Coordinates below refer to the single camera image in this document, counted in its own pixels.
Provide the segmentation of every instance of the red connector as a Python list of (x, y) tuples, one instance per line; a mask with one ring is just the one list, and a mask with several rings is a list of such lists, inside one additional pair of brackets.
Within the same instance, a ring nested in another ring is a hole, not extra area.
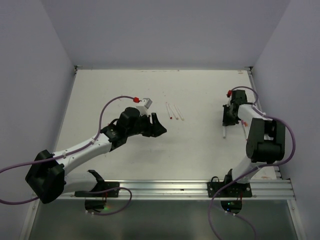
[(226, 96), (227, 96), (228, 98), (230, 98), (231, 94), (232, 94), (232, 91), (229, 90), (228, 93), (226, 94)]
[(134, 97), (134, 98), (133, 98), (133, 101), (134, 101), (135, 103), (139, 103), (139, 102), (140, 102), (140, 100), (139, 100), (138, 97)]

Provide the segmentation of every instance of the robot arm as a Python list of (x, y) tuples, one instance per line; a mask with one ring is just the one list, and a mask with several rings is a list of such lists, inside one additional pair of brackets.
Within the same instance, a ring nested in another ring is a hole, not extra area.
[[(244, 90), (234, 90), (229, 97), (229, 103), (223, 106), (222, 125), (235, 125), (243, 120), (249, 123), (250, 130), (245, 147), (246, 156), (228, 172), (224, 179), (225, 184), (256, 166), (280, 161), (285, 155), (286, 127), (279, 121), (259, 115), (252, 104), (247, 102)], [(249, 183), (257, 172), (258, 170), (239, 179), (237, 183)]]
[[(136, 108), (127, 107), (119, 119), (113, 120), (100, 130), (97, 139), (94, 136), (71, 148), (54, 153), (49, 153), (47, 150), (40, 152), (35, 161), (53, 156), (65, 157), (32, 165), (25, 177), (26, 182), (44, 204), (52, 202), (62, 193), (105, 190), (104, 181), (96, 171), (89, 170), (84, 174), (70, 172), (92, 158), (122, 146), (128, 137), (142, 134), (145, 137), (156, 138), (166, 133), (167, 130), (158, 121), (157, 114), (148, 115), (151, 103), (149, 98), (144, 98)], [(73, 154), (66, 154), (81, 148), (83, 149)]]

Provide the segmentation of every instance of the table surface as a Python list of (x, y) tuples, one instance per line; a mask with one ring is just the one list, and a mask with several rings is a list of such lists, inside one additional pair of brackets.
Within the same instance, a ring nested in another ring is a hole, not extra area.
[[(246, 71), (237, 70), (78, 70), (56, 150), (72, 147), (98, 131), (99, 115), (110, 99), (129, 95), (151, 98), (167, 133), (129, 137), (120, 148), (84, 163), (72, 172), (96, 170), (110, 180), (223, 179), (245, 156), (241, 125), (227, 127), (222, 137), (223, 107), (228, 90), (250, 87)], [(246, 90), (249, 101), (253, 94)], [(169, 119), (166, 102), (176, 104), (185, 120)], [(119, 117), (129, 99), (113, 102), (104, 112), (102, 127)], [(276, 179), (272, 167), (255, 179)]]

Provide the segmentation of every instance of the white table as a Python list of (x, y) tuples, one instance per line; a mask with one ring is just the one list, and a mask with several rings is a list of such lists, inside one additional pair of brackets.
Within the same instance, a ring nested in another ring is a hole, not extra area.
[[(222, 138), (223, 107), (228, 90), (250, 87), (246, 71), (236, 70), (79, 70), (63, 121), (57, 150), (80, 143), (98, 130), (101, 109), (119, 95), (151, 98), (150, 112), (157, 113), (167, 133), (157, 138), (141, 135), (100, 155), (74, 172), (96, 170), (113, 180), (209, 180), (223, 179), (245, 156), (241, 125), (227, 127)], [(253, 94), (246, 90), (249, 101)], [(166, 102), (176, 104), (185, 120), (170, 120)], [(112, 103), (102, 127), (118, 118), (129, 99)], [(276, 179), (274, 169), (264, 168), (255, 179)]]

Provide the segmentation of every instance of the wall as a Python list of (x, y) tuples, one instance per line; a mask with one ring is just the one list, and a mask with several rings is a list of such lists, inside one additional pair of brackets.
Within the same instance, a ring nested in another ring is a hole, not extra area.
[(42, 0), (71, 60), (103, 69), (253, 66), (289, 0)]
[[(0, 3), (0, 168), (33, 161), (52, 150), (60, 128), (73, 65), (38, 0)], [(28, 167), (0, 175), (0, 198), (29, 199)], [(19, 238), (28, 205), (0, 204), (1, 239)]]
[(292, 180), (308, 239), (320, 236), (319, 66), (320, 2), (291, 0), (253, 77), (264, 110), (294, 130), (296, 154), (281, 170)]

